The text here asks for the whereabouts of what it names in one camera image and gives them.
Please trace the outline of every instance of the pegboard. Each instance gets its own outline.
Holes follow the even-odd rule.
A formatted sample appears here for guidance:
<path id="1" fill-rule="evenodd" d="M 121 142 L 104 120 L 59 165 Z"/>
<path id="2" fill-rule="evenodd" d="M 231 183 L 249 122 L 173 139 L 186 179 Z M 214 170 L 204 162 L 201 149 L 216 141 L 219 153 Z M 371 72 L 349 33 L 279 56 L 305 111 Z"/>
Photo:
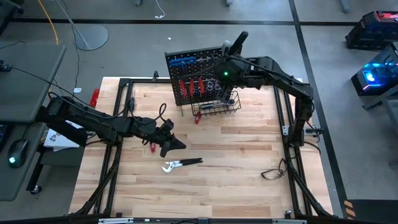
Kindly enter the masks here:
<path id="1" fill-rule="evenodd" d="M 220 89 L 220 86 L 218 84 L 218 80 L 214 79 L 213 77 L 206 77 L 206 75 L 198 75 L 192 77 L 194 81 L 193 96 L 190 96 L 190 80 L 184 80 L 185 89 L 187 91 L 187 95 L 185 97 L 183 97 L 182 95 L 182 90 L 180 87 L 180 79 L 179 79 L 179 77 L 181 77 L 182 75 L 189 75 L 195 72 L 200 72 L 212 65 L 216 65 L 219 59 L 217 57 L 214 58 L 211 56 L 214 54 L 221 55 L 221 47 L 190 50 L 185 52 L 165 53 L 167 68 L 169 70 L 170 81 L 172 84 L 174 98 L 175 98 L 175 104 L 177 106 L 213 101 L 215 99 L 216 91 Z M 182 68 L 181 65 L 176 66 L 170 64 L 170 62 L 173 60 L 181 58 L 192 58 L 192 57 L 196 58 L 195 62 L 191 64 L 186 64 L 184 66 L 185 68 Z M 214 73 L 214 71 L 210 69 L 204 73 L 212 74 Z M 198 84 L 199 77 L 201 77 L 203 85 L 205 87 L 205 92 L 202 94 L 200 94 L 199 90 L 199 84 Z"/>

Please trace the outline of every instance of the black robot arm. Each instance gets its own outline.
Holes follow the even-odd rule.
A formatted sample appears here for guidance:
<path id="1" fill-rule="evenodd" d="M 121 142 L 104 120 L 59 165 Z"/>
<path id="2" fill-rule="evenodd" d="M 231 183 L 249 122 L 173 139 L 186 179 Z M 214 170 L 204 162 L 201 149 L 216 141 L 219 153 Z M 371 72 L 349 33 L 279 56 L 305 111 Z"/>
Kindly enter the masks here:
<path id="1" fill-rule="evenodd" d="M 163 125 L 156 127 L 156 120 L 139 116 L 110 116 L 93 108 L 75 102 L 70 97 L 54 97 L 47 107 L 41 107 L 36 121 L 44 122 L 54 131 L 69 140 L 86 145 L 87 131 L 94 131 L 106 142 L 116 142 L 118 136 L 141 138 L 143 143 L 153 142 L 162 147 L 160 156 L 165 157 L 169 150 L 185 149 L 186 145 L 179 141 L 170 131 L 174 124 L 167 119 Z M 70 123 L 82 126 L 77 129 Z"/>
<path id="2" fill-rule="evenodd" d="M 289 127 L 288 138 L 291 146 L 303 146 L 303 128 L 313 113 L 313 90 L 308 83 L 302 83 L 293 76 L 282 71 L 270 57 L 243 58 L 238 54 L 248 33 L 242 32 L 233 45 L 228 41 L 222 46 L 222 55 L 217 58 L 216 65 L 200 72 L 182 76 L 182 79 L 195 75 L 216 76 L 221 89 L 216 99 L 228 102 L 233 88 L 257 88 L 263 85 L 274 85 L 295 97 L 295 113 L 293 125 Z"/>

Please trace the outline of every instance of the wooden tabletop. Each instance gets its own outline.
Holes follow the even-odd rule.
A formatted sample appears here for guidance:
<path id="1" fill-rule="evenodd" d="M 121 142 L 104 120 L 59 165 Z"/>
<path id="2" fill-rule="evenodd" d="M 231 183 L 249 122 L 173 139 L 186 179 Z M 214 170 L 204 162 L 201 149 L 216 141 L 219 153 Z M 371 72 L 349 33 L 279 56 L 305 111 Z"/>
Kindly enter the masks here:
<path id="1" fill-rule="evenodd" d="M 113 112 L 118 83 L 119 78 L 103 79 L 97 110 Z M 167 103 L 163 117 L 174 122 L 172 131 L 187 148 L 170 151 L 166 158 L 161 158 L 159 147 L 153 154 L 149 145 L 141 144 L 141 139 L 125 138 L 112 214 L 123 212 L 124 217 L 162 218 L 283 218 L 286 210 L 292 210 L 287 175 L 278 180 L 260 176 L 266 169 L 277 168 L 284 158 L 271 86 L 261 90 L 239 89 L 242 109 L 231 114 L 204 116 L 199 124 L 194 123 L 189 105 L 182 106 L 182 116 L 170 84 L 135 84 L 134 89 L 134 115 L 155 118 L 159 106 Z M 306 140 L 315 142 L 314 138 Z M 105 145 L 101 143 L 85 149 L 70 212 L 81 208 L 97 187 L 104 152 Z M 301 147 L 301 152 L 308 188 L 331 213 L 319 152 L 312 146 Z M 161 169 L 166 161 L 197 157 L 202 157 L 203 163 L 178 167 L 171 173 Z M 102 210 L 107 193 L 105 190 Z M 304 211 L 299 188 L 298 197 Z"/>

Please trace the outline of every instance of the gray floor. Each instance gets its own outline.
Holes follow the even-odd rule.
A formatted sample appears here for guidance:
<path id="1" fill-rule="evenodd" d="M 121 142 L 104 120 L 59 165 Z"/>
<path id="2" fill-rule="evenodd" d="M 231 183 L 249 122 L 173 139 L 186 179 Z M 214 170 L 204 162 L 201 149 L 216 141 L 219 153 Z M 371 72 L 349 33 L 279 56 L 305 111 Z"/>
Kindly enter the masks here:
<path id="1" fill-rule="evenodd" d="M 73 18 L 85 19 L 154 19 L 160 14 L 153 0 L 144 0 L 135 8 L 132 0 L 66 0 Z M 375 10 L 398 10 L 395 1 L 351 0 L 351 12 L 343 14 L 339 0 L 296 0 L 301 21 L 359 21 Z M 170 20 L 235 20 L 292 21 L 288 0 L 234 0 L 230 8 L 222 0 L 159 0 Z M 54 1 L 44 1 L 52 18 L 64 18 Z M 36 1 L 26 1 L 23 17 L 44 17 Z M 88 24 L 78 24 L 84 29 Z M 164 52 L 221 45 L 234 40 L 242 31 L 249 31 L 243 55 L 268 55 L 285 72 L 307 80 L 294 26 L 244 25 L 104 25 L 109 40 L 102 48 L 80 54 L 77 94 L 89 101 L 105 76 L 151 76 L 154 70 L 168 76 Z M 69 24 L 55 25 L 60 44 L 68 50 L 57 73 L 58 83 L 72 90 L 77 70 L 77 56 Z M 398 157 L 394 149 L 396 134 L 382 108 L 366 112 L 349 78 L 375 56 L 375 52 L 348 50 L 344 36 L 352 27 L 302 27 L 320 98 L 325 110 L 331 138 L 349 199 L 395 199 L 398 178 L 387 163 Z M 49 24 L 10 23 L 0 40 L 54 44 Z M 323 141 L 322 162 L 328 182 L 332 206 L 341 215 L 336 200 L 333 177 Z M 45 190 L 39 197 L 21 191 L 14 202 L 0 202 L 0 220 L 61 215 L 68 212 L 75 185 L 77 168 L 53 168 L 44 175 Z M 15 213 L 13 209 L 22 210 Z"/>

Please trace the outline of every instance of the wire basket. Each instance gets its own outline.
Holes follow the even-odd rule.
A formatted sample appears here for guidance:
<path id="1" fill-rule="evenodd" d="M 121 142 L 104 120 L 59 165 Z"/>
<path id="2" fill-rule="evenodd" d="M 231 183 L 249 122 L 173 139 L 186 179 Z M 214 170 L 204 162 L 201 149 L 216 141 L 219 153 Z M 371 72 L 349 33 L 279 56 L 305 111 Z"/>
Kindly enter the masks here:
<path id="1" fill-rule="evenodd" d="M 191 98 L 191 102 L 196 102 L 197 99 Z M 191 103 L 192 115 L 196 116 L 199 112 L 201 115 L 217 115 L 236 112 L 241 109 L 241 101 L 237 91 L 231 92 L 231 98 L 229 103 L 222 103 L 218 100 L 201 102 L 201 103 Z"/>

